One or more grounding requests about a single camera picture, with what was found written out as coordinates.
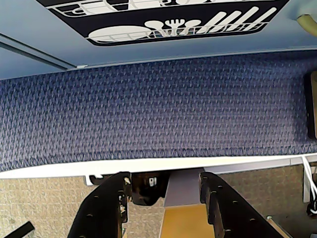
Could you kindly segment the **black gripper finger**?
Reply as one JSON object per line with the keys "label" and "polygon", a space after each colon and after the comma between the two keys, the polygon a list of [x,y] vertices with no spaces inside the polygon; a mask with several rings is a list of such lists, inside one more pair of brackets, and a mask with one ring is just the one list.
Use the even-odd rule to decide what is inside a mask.
{"label": "black gripper finger", "polygon": [[200,202],[216,238],[281,238],[282,235],[216,174],[200,173]]}
{"label": "black gripper finger", "polygon": [[101,183],[81,203],[69,238],[121,238],[128,221],[131,174],[119,172]]}

